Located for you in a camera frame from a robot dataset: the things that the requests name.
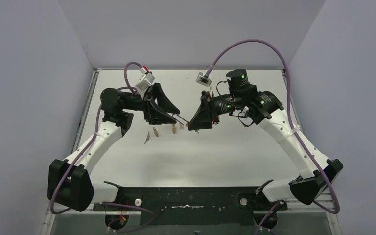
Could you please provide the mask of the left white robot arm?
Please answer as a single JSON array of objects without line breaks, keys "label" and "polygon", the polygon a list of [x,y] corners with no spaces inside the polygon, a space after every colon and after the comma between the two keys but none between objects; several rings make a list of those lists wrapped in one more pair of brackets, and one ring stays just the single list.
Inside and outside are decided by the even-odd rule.
[{"label": "left white robot arm", "polygon": [[130,130],[134,111],[143,112],[150,125],[176,124],[174,115],[180,114],[160,83],[154,83],[142,95],[124,88],[105,88],[100,100],[93,134],[69,156],[55,159],[49,166],[47,197],[53,214],[70,209],[82,212],[90,204],[101,203],[121,208],[125,195],[119,192],[119,185],[92,183],[91,172],[96,164]]}]

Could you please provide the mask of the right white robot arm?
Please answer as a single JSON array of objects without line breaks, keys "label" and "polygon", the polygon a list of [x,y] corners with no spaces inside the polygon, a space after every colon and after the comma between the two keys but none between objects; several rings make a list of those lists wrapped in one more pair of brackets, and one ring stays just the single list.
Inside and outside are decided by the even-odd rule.
[{"label": "right white robot arm", "polygon": [[302,134],[299,126],[288,124],[288,115],[280,100],[270,91],[258,91],[250,84],[245,69],[226,74],[229,93],[214,96],[202,91],[200,106],[188,123],[189,130],[211,129],[223,114],[239,111],[238,118],[250,118],[253,124],[266,131],[284,150],[298,170],[296,178],[268,180],[256,190],[256,203],[262,209],[275,201],[295,198],[310,205],[327,188],[322,176],[333,182],[343,169],[338,160],[331,160],[316,150]]}]

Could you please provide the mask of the small silver key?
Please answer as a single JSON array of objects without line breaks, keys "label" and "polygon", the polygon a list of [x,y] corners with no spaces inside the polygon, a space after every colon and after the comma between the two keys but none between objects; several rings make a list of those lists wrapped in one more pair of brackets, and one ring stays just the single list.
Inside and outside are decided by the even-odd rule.
[{"label": "small silver key", "polygon": [[150,132],[148,132],[147,135],[146,135],[146,139],[145,139],[144,144],[146,144],[150,139],[151,139]]}]

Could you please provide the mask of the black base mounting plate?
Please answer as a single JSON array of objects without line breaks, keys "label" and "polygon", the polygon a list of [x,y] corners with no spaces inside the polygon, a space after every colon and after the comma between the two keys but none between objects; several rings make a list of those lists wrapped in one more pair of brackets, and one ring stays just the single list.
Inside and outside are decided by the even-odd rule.
[{"label": "black base mounting plate", "polygon": [[274,205],[257,187],[123,187],[115,203],[134,205],[157,216],[153,225],[252,226],[256,214]]}]

